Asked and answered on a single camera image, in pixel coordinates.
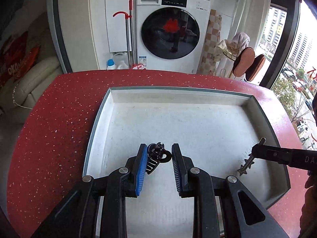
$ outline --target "speckled red table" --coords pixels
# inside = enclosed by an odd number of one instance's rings
[[[301,148],[286,112],[273,92],[241,81],[150,70],[90,71],[57,77],[28,117],[10,165],[7,208],[12,226],[28,238],[81,179],[90,131],[109,87],[189,86],[256,97],[282,147]],[[291,190],[270,213],[293,238],[299,234],[307,172],[289,168]]]

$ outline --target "shoe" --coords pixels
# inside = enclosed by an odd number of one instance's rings
[[[251,82],[254,80],[255,76],[258,74],[260,69],[265,63],[264,55],[259,55],[254,59],[253,64],[250,66],[249,69],[245,72],[245,78],[247,81]]]
[[[236,77],[241,77],[254,62],[255,53],[252,47],[246,47],[233,63],[232,72]]]

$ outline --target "beige leather couch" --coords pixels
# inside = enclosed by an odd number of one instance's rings
[[[36,64],[16,82],[8,80],[0,90],[0,107],[12,122],[24,123],[31,110],[18,106],[33,108],[45,89],[56,76],[63,74],[55,52],[46,12],[40,15],[28,28],[26,52],[40,44]]]

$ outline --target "white washing machine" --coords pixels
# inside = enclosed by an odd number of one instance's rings
[[[196,73],[210,0],[137,0],[138,62],[151,70]]]

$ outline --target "round black glass door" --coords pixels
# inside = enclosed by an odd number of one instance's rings
[[[145,47],[163,59],[178,59],[194,50],[199,41],[196,20],[186,11],[166,7],[151,13],[141,29]]]

